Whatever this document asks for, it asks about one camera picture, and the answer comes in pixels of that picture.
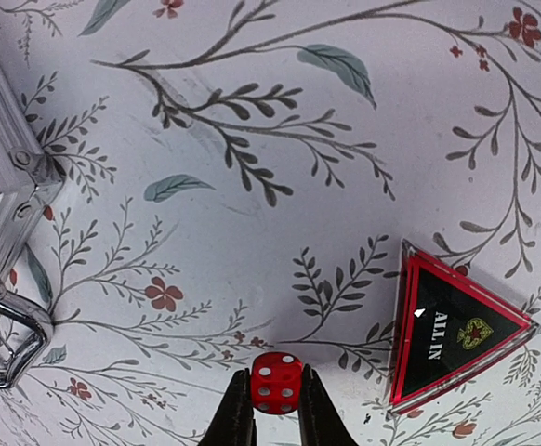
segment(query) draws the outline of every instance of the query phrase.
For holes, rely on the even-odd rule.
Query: black triangle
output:
[[[537,328],[508,302],[405,243],[390,398],[395,413],[409,412],[462,384],[526,342]]]

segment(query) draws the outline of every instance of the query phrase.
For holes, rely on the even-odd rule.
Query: metal buckle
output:
[[[0,279],[0,388],[14,387],[53,335],[47,312]]]

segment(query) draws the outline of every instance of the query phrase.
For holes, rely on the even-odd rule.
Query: red plastic border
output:
[[[490,350],[481,354],[478,358],[475,358],[474,360],[468,362],[467,364],[460,367],[459,369],[453,372],[450,372],[446,376],[417,390],[416,392],[403,397],[402,389],[404,385],[404,378],[406,377],[406,371],[407,371],[407,365],[409,362],[409,354],[411,351],[411,345],[413,342],[412,334],[413,334],[414,318],[411,318],[410,315],[413,314],[416,310],[417,286],[419,282],[419,271],[421,269],[431,272],[439,279],[442,279],[443,281],[453,285],[455,288],[459,289],[460,291],[462,291],[463,293],[467,295],[470,295],[474,299],[477,299],[478,301],[483,303],[486,307],[498,312],[505,318],[519,325],[521,328],[517,330],[512,336],[508,337],[503,342],[497,344],[494,348],[491,348]],[[507,302],[502,300],[499,296],[494,295],[493,293],[489,292],[488,290],[478,285],[477,283],[471,281],[467,277],[457,273],[456,271],[448,267],[446,264],[442,263],[437,258],[430,256],[429,254],[423,251],[416,250],[415,253],[412,253],[410,255],[408,266],[407,266],[407,279],[406,280],[407,280],[407,290],[406,290],[404,313],[403,313],[404,320],[402,323],[402,336],[401,336],[400,345],[399,345],[399,358],[397,359],[394,386],[392,387],[392,391],[390,394],[390,403],[393,406],[409,401],[415,398],[417,395],[420,395],[421,393],[424,393],[442,384],[443,382],[448,381],[455,374],[462,374],[467,369],[472,367],[475,363],[482,361],[484,358],[489,356],[492,353],[492,351],[498,350],[502,348],[503,346],[507,345],[514,338],[516,338],[517,336],[519,336],[520,334],[528,330],[529,327],[531,326],[532,321],[531,321],[531,318],[527,314],[519,312],[518,310],[510,306]],[[511,351],[513,351],[513,349],[508,351],[504,356],[500,357],[498,360],[493,361],[490,364],[487,364],[486,367],[480,369],[475,374],[470,374],[468,377],[463,379],[463,381],[456,384],[460,385],[462,384],[462,382],[469,380],[471,377],[482,372],[486,368],[491,367],[492,365],[494,365],[501,359],[505,358],[509,353],[511,353]],[[433,400],[437,396],[441,395],[443,392],[440,392],[435,396],[431,396],[428,400]],[[421,403],[418,403],[417,405],[424,404],[425,402],[427,401],[426,400],[421,401]]]

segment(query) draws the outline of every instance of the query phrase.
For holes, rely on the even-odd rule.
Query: gray leaf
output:
[[[498,443],[493,444],[492,446],[506,446],[507,444],[510,444],[512,441],[520,437],[522,434],[515,435],[514,437],[508,437],[507,439],[502,439]]]
[[[58,364],[66,359],[66,345],[62,347],[53,347],[44,356],[43,360],[45,364]]]
[[[41,300],[49,304],[54,296],[54,293],[51,289],[51,282],[47,277],[47,273],[43,265],[39,263],[39,260],[37,259],[33,251],[31,251],[31,248],[29,246],[27,246],[27,263],[29,264],[29,269],[31,270],[33,279],[37,283],[37,288],[39,288],[39,295],[41,296]]]
[[[346,86],[364,96],[376,108],[367,68],[349,51],[330,45],[309,45],[297,52],[297,60],[333,72]]]
[[[212,189],[212,186],[190,175],[172,175],[160,181],[152,183],[144,191],[144,199],[147,202],[160,203],[172,197],[178,192],[189,189]]]
[[[96,33],[121,7],[129,2],[130,0],[98,0],[91,19],[80,35]]]

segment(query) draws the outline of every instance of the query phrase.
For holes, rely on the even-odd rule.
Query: metal rivet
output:
[[[26,153],[24,151],[17,151],[17,153],[14,155],[15,160],[20,165],[29,165],[29,162],[31,161],[31,157],[29,156],[29,153]]]
[[[32,211],[33,211],[33,208],[31,207],[30,204],[23,203],[15,211],[15,218],[24,219],[24,218],[28,217],[31,214]]]

